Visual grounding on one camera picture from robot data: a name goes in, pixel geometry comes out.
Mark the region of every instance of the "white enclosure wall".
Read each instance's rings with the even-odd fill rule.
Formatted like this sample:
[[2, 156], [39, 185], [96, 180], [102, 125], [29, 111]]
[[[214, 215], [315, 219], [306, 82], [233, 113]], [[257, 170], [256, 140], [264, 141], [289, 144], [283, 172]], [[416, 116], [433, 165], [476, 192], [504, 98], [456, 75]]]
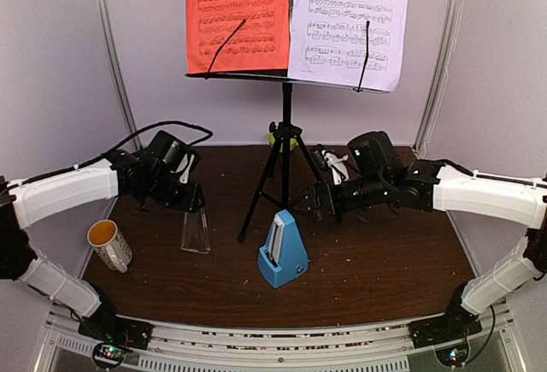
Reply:
[[[465, 0], [448, 83], [427, 158], [449, 157], [496, 174], [547, 170], [547, 0]], [[479, 272], [512, 248], [525, 228], [454, 214]], [[547, 281], [509, 299], [530, 357], [545, 371]]]
[[[391, 94], [295, 87], [293, 120], [310, 144], [345, 144], [384, 129], [396, 144], [415, 140], [432, 80], [447, 0], [409, 0], [403, 72]], [[127, 95], [139, 127], [167, 118], [215, 131], [209, 143], [265, 143], [281, 119], [281, 85], [247, 80], [189, 80], [185, 0], [109, 0]]]
[[[126, 135], [95, 0], [0, 0], [0, 174], [25, 178], [84, 161]], [[98, 202], [28, 231], [71, 274], [88, 251]], [[48, 301], [0, 281], [0, 369], [30, 370]]]

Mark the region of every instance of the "wooden tabletop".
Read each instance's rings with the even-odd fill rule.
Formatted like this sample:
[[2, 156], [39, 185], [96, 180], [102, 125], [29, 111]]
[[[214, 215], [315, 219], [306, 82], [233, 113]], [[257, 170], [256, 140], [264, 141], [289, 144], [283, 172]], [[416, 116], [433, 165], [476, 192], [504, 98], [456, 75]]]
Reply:
[[[337, 151], [347, 152], [344, 148]], [[410, 149], [398, 149], [404, 162]], [[93, 256], [85, 280], [101, 287], [121, 315], [216, 327], [304, 328], [352, 325], [443, 312], [454, 288], [473, 277], [444, 213], [386, 206], [349, 213], [341, 223], [297, 217], [309, 270], [273, 289], [257, 266], [277, 208], [264, 198], [237, 242], [267, 146], [199, 147], [192, 174], [207, 199], [211, 252], [182, 251], [183, 214], [156, 207], [136, 211], [122, 198], [111, 218], [133, 251], [126, 274]], [[291, 195], [314, 182], [298, 149], [291, 153]], [[279, 195], [280, 171], [267, 183]]]

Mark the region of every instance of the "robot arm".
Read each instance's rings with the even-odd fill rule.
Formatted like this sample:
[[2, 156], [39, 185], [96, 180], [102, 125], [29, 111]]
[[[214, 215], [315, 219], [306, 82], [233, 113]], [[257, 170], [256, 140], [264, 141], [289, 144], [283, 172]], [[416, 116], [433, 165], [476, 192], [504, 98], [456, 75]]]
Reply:
[[[389, 204], [424, 211], [467, 211], [519, 222], [526, 237], [494, 267], [459, 286], [443, 316], [412, 322], [415, 347], [457, 340], [480, 332], [478, 315], [500, 298], [547, 272], [547, 183], [469, 171], [449, 160], [420, 160], [404, 167], [383, 132], [365, 133], [348, 143], [359, 176], [316, 183], [297, 198], [294, 210], [316, 220]], [[299, 208], [304, 202], [304, 209]]]
[[42, 179], [5, 182], [0, 177], [0, 279], [21, 280], [87, 318], [98, 336], [117, 336], [115, 307], [87, 282], [68, 275], [40, 251], [24, 231], [41, 219], [98, 199], [132, 195], [174, 210], [196, 212], [205, 205], [198, 183], [188, 180], [199, 158], [188, 145], [160, 131], [149, 146], [134, 153], [112, 151], [84, 168]]

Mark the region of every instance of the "mug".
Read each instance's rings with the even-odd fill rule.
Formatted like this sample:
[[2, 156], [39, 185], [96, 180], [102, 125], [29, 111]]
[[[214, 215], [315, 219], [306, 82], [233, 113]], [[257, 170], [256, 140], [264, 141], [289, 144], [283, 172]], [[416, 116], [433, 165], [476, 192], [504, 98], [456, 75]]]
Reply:
[[108, 268], [127, 272], [133, 254], [115, 222], [101, 220], [93, 224], [87, 233], [87, 242]]

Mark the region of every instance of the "sheet music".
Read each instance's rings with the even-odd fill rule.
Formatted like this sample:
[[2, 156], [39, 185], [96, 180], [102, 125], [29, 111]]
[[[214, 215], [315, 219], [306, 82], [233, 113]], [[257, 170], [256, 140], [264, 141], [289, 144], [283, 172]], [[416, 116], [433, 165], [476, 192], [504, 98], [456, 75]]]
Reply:
[[408, 0], [294, 0], [289, 77], [392, 92], [403, 62]]
[[188, 72], [285, 69], [289, 62], [289, 0], [186, 0]]

